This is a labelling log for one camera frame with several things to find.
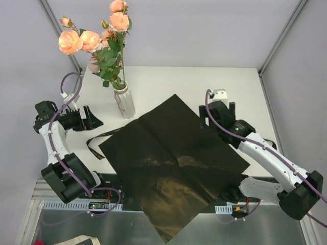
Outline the pink rose stem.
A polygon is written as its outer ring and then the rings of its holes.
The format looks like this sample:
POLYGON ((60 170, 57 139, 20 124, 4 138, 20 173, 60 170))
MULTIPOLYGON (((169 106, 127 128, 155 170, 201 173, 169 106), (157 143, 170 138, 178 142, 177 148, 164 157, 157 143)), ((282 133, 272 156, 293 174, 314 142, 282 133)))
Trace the pink rose stem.
POLYGON ((92 74, 101 78, 103 87, 112 85, 116 90, 122 90, 126 87, 125 81, 121 79, 119 75, 120 71, 123 69, 121 55, 118 55, 111 66, 107 66, 105 61, 100 65, 96 57, 91 57, 88 68, 92 74))
POLYGON ((73 21, 63 16, 59 19, 60 23, 66 31, 62 31, 58 38, 58 46, 65 55, 74 55, 81 51, 90 54, 91 57, 96 57, 99 61, 99 50, 102 49, 102 35, 85 29, 78 29, 73 21))
POLYGON ((120 78, 120 71, 124 70, 123 48, 125 47, 125 32, 116 31, 109 26, 105 20, 102 21, 104 29, 102 33, 103 47, 99 50, 100 77, 103 80, 103 86, 109 84, 116 90, 126 87, 124 78, 120 78))
POLYGON ((114 66, 115 89, 123 90, 126 87, 125 69, 124 69, 124 48, 125 39, 132 27, 130 17, 128 16, 128 4, 126 1, 113 1, 110 6, 110 35, 109 46, 113 48, 118 56, 114 66))

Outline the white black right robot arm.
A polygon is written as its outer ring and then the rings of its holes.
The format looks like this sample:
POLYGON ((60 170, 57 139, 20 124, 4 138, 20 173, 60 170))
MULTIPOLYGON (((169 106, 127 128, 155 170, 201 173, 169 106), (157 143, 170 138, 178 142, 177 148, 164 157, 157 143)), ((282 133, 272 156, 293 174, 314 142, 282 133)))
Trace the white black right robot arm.
POLYGON ((237 120, 235 104, 214 101, 199 106, 201 127, 210 127, 227 144, 250 156, 276 180, 275 183, 246 177, 230 188, 235 201, 246 197, 278 204, 282 211, 301 220, 322 198, 323 176, 308 172, 280 154, 244 120, 237 120))

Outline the black paper flower wrap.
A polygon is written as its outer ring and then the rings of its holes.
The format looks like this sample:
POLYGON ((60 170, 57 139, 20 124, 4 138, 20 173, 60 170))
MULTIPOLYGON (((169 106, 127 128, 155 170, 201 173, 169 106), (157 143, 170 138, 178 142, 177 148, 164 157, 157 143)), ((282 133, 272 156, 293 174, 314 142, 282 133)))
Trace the black paper flower wrap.
POLYGON ((99 147, 164 242, 249 167, 177 95, 99 147))

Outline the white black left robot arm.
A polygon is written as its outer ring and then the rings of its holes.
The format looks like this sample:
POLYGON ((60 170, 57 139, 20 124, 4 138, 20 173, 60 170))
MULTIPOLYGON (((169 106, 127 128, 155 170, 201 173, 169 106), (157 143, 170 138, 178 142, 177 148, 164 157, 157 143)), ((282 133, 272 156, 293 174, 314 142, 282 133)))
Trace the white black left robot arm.
POLYGON ((48 165, 41 170, 43 179, 65 204, 83 194, 93 194, 96 198, 104 198, 108 186, 101 174, 90 171, 75 153, 70 152, 66 143, 66 132, 89 131, 103 125, 93 115, 88 106, 84 106, 86 117, 82 118, 80 110, 66 109, 59 112, 56 104, 42 101, 35 105, 38 113, 34 130, 44 139, 48 153, 48 165))

